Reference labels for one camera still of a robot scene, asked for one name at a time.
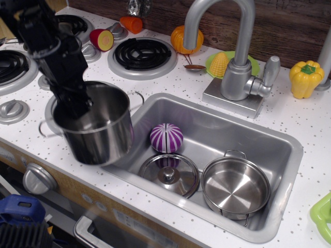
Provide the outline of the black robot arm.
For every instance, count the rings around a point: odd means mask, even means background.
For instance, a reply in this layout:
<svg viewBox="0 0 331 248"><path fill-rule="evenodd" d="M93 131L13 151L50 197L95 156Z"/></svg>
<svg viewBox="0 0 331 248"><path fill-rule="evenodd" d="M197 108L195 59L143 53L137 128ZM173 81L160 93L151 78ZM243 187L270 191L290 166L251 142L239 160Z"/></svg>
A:
<svg viewBox="0 0 331 248"><path fill-rule="evenodd" d="M59 27L45 1L1 1L1 18L49 79L50 90L67 114L77 119L93 102L83 73L87 62L80 41Z"/></svg>

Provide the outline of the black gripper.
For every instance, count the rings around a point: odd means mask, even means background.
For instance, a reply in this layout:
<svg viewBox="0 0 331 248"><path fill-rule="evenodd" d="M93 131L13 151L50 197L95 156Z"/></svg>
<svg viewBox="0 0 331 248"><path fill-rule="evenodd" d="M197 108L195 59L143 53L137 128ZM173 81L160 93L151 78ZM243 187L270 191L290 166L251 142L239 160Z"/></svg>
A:
<svg viewBox="0 0 331 248"><path fill-rule="evenodd" d="M80 41L75 36L56 37L54 45L33 51L32 56L48 78L50 90L66 113L73 119L87 113L93 102L83 80L88 65Z"/></svg>

